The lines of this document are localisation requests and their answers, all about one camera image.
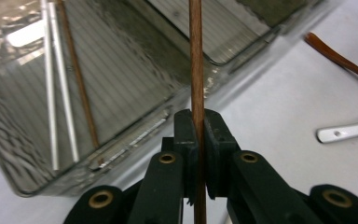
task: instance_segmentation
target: white surface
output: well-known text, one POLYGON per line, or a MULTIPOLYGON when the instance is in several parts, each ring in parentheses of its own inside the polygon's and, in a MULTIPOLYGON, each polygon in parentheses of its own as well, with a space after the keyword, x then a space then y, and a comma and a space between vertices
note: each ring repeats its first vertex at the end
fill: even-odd
MULTIPOLYGON (((312 32, 358 64, 358 1, 346 1, 312 32)), ((358 196, 358 138, 323 145, 315 137, 319 128, 358 121, 358 78, 301 41, 252 85, 223 90, 236 95, 219 112, 242 149, 261 153, 295 189, 333 184, 358 196)), ((0 172, 0 223, 62 223, 76 200, 20 198, 0 172)), ((222 209, 208 207, 209 223, 223 223, 222 209)))

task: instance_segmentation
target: black clamp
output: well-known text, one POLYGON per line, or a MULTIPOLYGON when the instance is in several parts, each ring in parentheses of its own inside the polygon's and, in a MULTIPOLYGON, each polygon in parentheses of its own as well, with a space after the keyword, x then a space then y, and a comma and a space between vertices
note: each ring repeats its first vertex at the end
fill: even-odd
MULTIPOLYGON (((205 110, 206 185, 211 199, 227 198, 233 223, 358 223, 358 197, 331 185, 310 196, 290 188, 258 153, 241 150, 219 113, 205 110)), ((86 192, 65 224, 182 223, 183 199, 196 197, 198 142, 190 110, 174 116, 174 137, 162 139, 145 178, 129 189, 86 192)))

